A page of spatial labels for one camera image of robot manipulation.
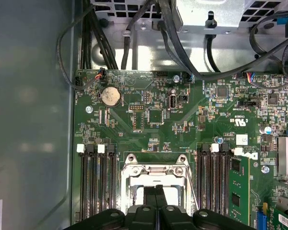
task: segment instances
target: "screw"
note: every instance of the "screw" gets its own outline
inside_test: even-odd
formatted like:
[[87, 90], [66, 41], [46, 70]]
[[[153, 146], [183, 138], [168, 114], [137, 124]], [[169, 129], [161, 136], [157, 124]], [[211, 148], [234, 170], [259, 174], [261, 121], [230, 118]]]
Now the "screw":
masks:
[[139, 171], [139, 168], [138, 168], [138, 167], [134, 167], [134, 168], [133, 168], [133, 173], [134, 173], [134, 174], [137, 174], [138, 171]]
[[146, 30], [146, 24], [145, 23], [141, 24], [141, 30]]
[[111, 216], [112, 217], [117, 217], [119, 214], [117, 213], [117, 212], [113, 212], [113, 213], [111, 213]]
[[206, 213], [206, 212], [200, 212], [200, 216], [202, 216], [202, 217], [207, 217], [208, 216], [208, 213]]
[[175, 169], [175, 173], [176, 173], [178, 176], [181, 176], [182, 173], [183, 173], [182, 168], [181, 168], [181, 167], [176, 168], [176, 169]]
[[172, 207], [172, 206], [167, 206], [167, 211], [174, 211], [175, 209], [174, 209], [174, 207]]
[[262, 173], [266, 174], [266, 173], [269, 173], [269, 172], [270, 172], [270, 168], [269, 168], [268, 166], [263, 166], [263, 167], [261, 168], [261, 171], [262, 171]]
[[175, 75], [175, 76], [173, 77], [173, 82], [175, 82], [175, 83], [180, 82], [180, 76]]
[[88, 113], [88, 114], [91, 114], [92, 112], [93, 112], [93, 107], [92, 106], [87, 106], [86, 108], [85, 108], [85, 111]]

